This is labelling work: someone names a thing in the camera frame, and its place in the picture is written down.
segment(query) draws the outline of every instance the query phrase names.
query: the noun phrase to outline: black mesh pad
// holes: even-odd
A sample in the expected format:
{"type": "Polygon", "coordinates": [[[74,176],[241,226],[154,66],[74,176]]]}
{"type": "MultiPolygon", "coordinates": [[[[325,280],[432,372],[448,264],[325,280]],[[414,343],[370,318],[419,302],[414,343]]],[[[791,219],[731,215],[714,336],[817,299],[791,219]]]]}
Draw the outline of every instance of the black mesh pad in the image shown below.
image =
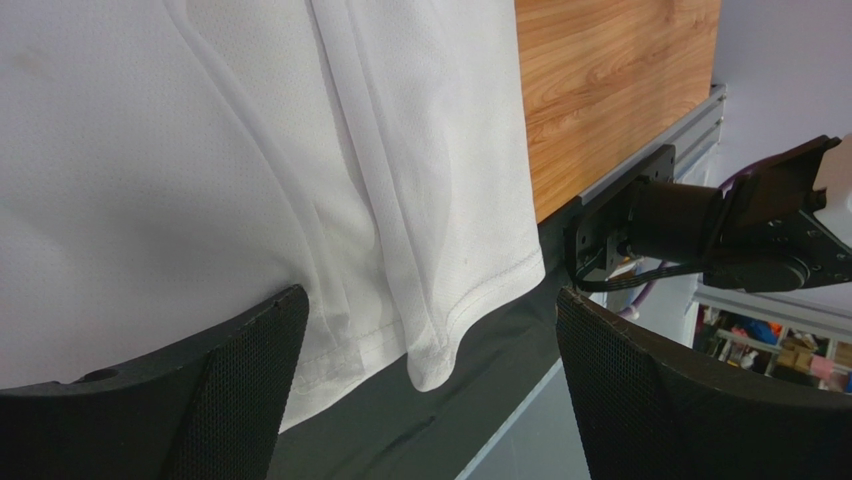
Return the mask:
{"type": "Polygon", "coordinates": [[[568,289],[557,338],[592,478],[849,478],[852,399],[731,367],[568,289]]]}
{"type": "Polygon", "coordinates": [[[291,292],[210,354],[163,478],[266,476],[307,316],[307,297],[291,292]]]}
{"type": "Polygon", "coordinates": [[[0,390],[0,478],[264,478],[307,319],[292,287],[75,383],[0,390]]]}

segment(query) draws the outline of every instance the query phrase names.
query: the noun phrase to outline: wooden board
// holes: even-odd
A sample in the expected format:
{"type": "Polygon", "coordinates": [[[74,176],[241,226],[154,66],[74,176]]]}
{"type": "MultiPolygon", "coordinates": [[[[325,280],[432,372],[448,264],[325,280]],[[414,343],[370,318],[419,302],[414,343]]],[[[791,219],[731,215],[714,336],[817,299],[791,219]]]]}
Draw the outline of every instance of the wooden board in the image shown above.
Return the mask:
{"type": "Polygon", "coordinates": [[[536,217],[710,93],[721,0],[516,0],[536,217]]]}

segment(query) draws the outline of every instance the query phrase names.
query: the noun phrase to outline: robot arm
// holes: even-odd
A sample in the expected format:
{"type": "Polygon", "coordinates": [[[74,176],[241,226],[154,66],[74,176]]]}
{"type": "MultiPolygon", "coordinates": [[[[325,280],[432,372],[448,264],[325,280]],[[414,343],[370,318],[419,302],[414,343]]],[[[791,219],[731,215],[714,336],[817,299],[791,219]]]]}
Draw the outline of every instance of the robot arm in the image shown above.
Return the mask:
{"type": "Polygon", "coordinates": [[[732,179],[727,192],[666,181],[671,169],[659,181],[661,166],[671,163],[660,158],[673,158],[673,151],[658,151],[645,171],[604,205],[583,211],[569,228],[567,263],[575,284],[587,291],[615,290],[696,272],[704,273],[706,285],[748,292],[850,281],[852,138],[847,139],[821,136],[762,160],[732,179]],[[596,240],[584,243],[587,238],[596,240]],[[632,283],[587,280],[623,256],[678,266],[632,283]]]}

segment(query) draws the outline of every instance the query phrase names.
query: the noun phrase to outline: black cable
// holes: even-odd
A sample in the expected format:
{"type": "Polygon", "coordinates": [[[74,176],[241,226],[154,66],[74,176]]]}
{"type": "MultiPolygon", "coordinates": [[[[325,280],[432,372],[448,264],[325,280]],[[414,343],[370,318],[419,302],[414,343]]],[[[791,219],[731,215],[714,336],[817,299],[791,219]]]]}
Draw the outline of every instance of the black cable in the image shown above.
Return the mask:
{"type": "Polygon", "coordinates": [[[710,269],[711,268],[706,264],[677,265],[674,267],[658,268],[656,270],[651,270],[650,272],[641,273],[635,277],[625,278],[622,280],[605,280],[600,282],[577,280],[577,287],[586,292],[614,292],[616,290],[638,287],[652,280],[692,275],[694,273],[704,273],[710,271],[710,269]]]}

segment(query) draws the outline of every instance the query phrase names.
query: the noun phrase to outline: black cloth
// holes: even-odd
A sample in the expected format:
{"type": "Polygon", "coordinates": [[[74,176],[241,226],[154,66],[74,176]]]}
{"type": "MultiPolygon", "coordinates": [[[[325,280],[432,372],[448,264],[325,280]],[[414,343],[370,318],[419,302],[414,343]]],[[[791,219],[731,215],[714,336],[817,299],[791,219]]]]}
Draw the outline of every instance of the black cloth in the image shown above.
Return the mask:
{"type": "Polygon", "coordinates": [[[440,388],[415,390],[400,358],[282,433],[267,478],[455,478],[559,358],[555,305],[567,278],[550,270],[468,331],[440,388]]]}

